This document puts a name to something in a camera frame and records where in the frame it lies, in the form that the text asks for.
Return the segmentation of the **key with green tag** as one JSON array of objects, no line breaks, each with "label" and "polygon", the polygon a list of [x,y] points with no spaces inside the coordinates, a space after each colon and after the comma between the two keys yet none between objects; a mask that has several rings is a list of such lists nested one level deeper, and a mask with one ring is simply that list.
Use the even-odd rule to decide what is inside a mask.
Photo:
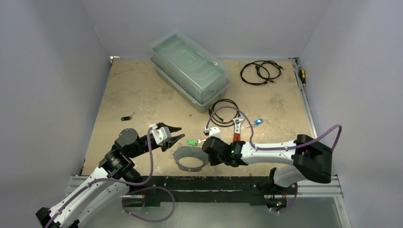
[{"label": "key with green tag", "polygon": [[201,140],[201,139],[198,139],[198,140],[188,140],[188,141],[187,141],[187,144],[188,144],[188,145],[191,145],[191,146],[197,146],[197,145],[199,145],[199,144],[202,144],[204,141],[206,141],[206,139],[203,139],[203,140]]}]

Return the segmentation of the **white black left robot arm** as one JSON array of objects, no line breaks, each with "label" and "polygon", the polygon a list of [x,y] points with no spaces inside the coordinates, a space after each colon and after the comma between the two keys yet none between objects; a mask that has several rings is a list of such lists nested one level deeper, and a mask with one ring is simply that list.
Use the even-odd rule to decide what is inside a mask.
[{"label": "white black left robot arm", "polygon": [[[91,203],[105,205],[106,199],[114,193],[137,194],[153,176],[153,150],[171,148],[185,136],[172,136],[180,130],[180,127],[164,123],[150,125],[144,136],[133,128],[123,129],[111,150],[77,189],[55,206],[43,207],[36,212],[40,225],[43,228],[77,228],[84,220],[79,216],[91,213]],[[134,168],[132,159],[146,153],[150,157],[150,172],[143,176]]]}]

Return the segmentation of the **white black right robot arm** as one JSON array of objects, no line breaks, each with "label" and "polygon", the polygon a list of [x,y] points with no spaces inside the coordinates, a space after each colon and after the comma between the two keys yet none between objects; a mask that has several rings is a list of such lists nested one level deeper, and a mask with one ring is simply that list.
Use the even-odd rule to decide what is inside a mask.
[{"label": "white black right robot arm", "polygon": [[231,167],[255,163],[279,163],[284,167],[271,171],[267,188],[279,193],[291,184],[309,180],[327,184],[331,182],[333,149],[318,139],[299,134],[295,140],[282,143],[245,141],[225,143],[218,137],[209,137],[202,145],[211,166],[225,164]]}]

